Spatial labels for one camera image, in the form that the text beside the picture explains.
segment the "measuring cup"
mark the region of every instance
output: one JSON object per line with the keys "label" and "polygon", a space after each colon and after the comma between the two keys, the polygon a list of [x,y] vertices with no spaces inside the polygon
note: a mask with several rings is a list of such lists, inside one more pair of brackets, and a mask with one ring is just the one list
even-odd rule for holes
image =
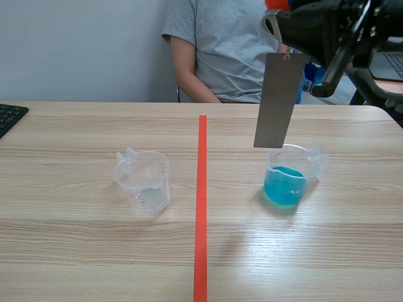
{"label": "measuring cup", "polygon": [[307,192],[309,184],[319,179],[326,169],[328,155],[321,148],[302,148],[284,145],[268,152],[264,191],[281,205],[297,204]]}
{"label": "measuring cup", "polygon": [[169,161],[158,152],[136,152],[128,148],[126,156],[117,153],[116,182],[130,202],[140,211],[155,213],[169,202]]}

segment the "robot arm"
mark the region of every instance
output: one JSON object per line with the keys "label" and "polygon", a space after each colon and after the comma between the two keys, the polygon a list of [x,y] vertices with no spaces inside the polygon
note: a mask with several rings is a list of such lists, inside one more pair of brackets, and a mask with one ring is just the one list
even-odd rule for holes
{"label": "robot arm", "polygon": [[403,43],[388,41],[403,37],[402,0],[266,0],[266,4],[276,8],[265,17],[267,30],[327,69],[322,85],[312,90],[314,96],[331,96],[350,62],[368,68],[373,50],[403,52]]}

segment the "laptop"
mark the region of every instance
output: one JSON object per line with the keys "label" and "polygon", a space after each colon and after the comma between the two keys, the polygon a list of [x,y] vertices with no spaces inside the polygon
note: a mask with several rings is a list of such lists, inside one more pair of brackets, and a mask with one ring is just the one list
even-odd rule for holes
{"label": "laptop", "polygon": [[370,71],[374,79],[403,82],[403,54],[374,53]]}

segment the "blue liquid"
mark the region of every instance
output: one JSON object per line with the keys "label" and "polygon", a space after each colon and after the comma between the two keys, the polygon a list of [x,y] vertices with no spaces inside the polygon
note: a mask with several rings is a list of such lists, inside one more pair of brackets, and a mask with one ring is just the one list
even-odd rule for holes
{"label": "blue liquid", "polygon": [[[291,176],[303,177],[298,171],[289,167],[274,167]],[[297,204],[307,191],[307,181],[304,178],[294,178],[279,172],[269,171],[264,180],[264,191],[274,202],[282,205]]]}

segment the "metal plate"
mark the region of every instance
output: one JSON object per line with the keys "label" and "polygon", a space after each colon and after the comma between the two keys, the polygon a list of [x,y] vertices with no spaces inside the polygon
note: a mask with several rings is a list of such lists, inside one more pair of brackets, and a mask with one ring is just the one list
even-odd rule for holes
{"label": "metal plate", "polygon": [[269,53],[254,139],[257,148],[282,148],[307,58],[302,53]]}

